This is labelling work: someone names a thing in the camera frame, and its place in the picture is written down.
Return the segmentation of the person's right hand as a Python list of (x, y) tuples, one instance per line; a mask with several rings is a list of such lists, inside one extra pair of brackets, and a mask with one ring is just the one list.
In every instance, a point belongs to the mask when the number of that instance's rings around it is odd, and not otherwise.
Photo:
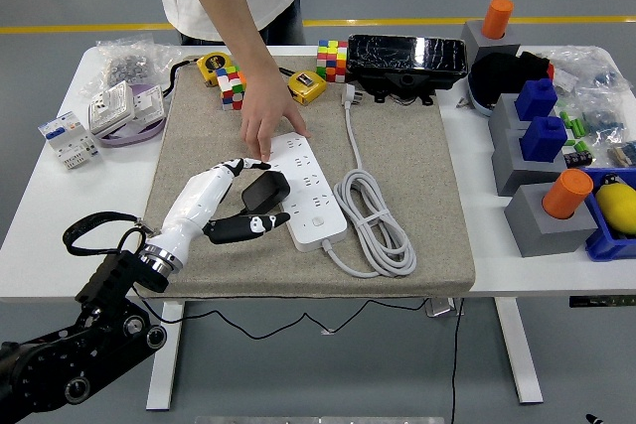
[(240, 137), (253, 159), (269, 160), (271, 139), (282, 118), (289, 121), (296, 133), (310, 136), (281, 75), (250, 77), (242, 104)]

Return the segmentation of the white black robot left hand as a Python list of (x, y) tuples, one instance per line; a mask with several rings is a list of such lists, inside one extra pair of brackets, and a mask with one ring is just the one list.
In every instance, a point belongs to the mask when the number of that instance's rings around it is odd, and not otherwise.
[(245, 169), (268, 170), (258, 160), (239, 158), (192, 177), (164, 218), (160, 232), (139, 252), (146, 263), (162, 263), (177, 272), (188, 262), (191, 242), (205, 235), (213, 244), (252, 240), (283, 225), (290, 214), (249, 214), (213, 219), (235, 177)]

